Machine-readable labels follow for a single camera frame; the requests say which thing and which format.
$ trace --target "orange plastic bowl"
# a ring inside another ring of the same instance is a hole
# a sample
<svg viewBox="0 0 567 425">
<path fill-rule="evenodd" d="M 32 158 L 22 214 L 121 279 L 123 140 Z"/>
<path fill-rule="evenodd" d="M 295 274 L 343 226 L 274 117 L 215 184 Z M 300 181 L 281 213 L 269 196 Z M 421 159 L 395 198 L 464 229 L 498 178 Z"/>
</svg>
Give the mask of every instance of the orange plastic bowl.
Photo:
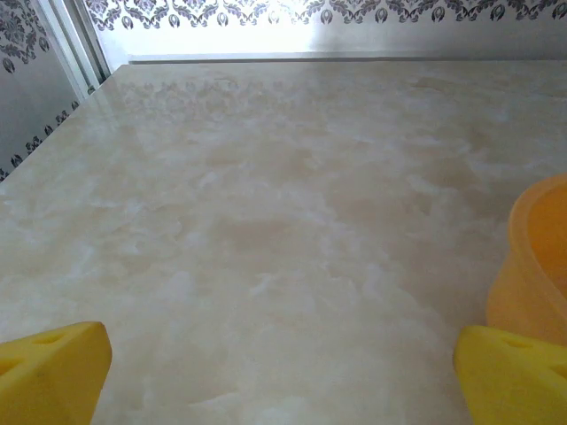
<svg viewBox="0 0 567 425">
<path fill-rule="evenodd" d="M 489 326 L 567 345 L 567 174 L 524 192 L 508 232 L 510 253 L 486 304 Z"/>
</svg>

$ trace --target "white wall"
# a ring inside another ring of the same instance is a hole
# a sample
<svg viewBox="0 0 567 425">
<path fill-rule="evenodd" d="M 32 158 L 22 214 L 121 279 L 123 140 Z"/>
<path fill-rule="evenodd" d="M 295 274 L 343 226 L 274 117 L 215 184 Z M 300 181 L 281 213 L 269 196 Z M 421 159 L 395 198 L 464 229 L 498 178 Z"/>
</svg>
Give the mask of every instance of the white wall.
<svg viewBox="0 0 567 425">
<path fill-rule="evenodd" d="M 561 1 L 84 1 L 112 69 L 190 58 L 567 58 Z"/>
</svg>

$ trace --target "wall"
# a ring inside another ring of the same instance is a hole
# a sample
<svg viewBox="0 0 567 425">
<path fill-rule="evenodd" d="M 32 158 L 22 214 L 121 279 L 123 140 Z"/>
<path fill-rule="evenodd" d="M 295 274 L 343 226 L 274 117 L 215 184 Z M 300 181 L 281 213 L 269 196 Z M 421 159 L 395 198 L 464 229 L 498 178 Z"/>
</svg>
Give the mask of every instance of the wall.
<svg viewBox="0 0 567 425">
<path fill-rule="evenodd" d="M 79 106 L 30 0 L 0 0 L 0 182 Z"/>
<path fill-rule="evenodd" d="M 77 0 L 111 68 L 185 58 L 565 58 L 562 0 Z"/>
</svg>

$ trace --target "marble pattern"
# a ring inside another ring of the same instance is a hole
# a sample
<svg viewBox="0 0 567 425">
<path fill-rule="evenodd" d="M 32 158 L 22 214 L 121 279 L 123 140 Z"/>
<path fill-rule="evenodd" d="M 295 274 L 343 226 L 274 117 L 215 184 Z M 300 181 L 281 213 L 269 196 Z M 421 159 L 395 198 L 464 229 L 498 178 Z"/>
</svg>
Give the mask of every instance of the marble pattern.
<svg viewBox="0 0 567 425">
<path fill-rule="evenodd" d="M 452 370 L 567 63 L 123 66 L 0 185 L 8 340 L 101 320 L 94 425 L 470 423 Z"/>
</svg>

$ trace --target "yellow plastic piece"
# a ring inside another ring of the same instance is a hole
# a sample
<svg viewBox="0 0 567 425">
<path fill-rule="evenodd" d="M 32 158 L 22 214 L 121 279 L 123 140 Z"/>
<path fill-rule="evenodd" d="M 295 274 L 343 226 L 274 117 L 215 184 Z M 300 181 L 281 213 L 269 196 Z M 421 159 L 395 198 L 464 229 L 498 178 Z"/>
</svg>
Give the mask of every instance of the yellow plastic piece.
<svg viewBox="0 0 567 425">
<path fill-rule="evenodd" d="M 0 344 L 0 424 L 89 424 L 111 359 L 99 322 Z"/>
<path fill-rule="evenodd" d="M 465 328 L 454 369 L 475 425 L 565 425 L 567 348 L 494 328 Z"/>
</svg>

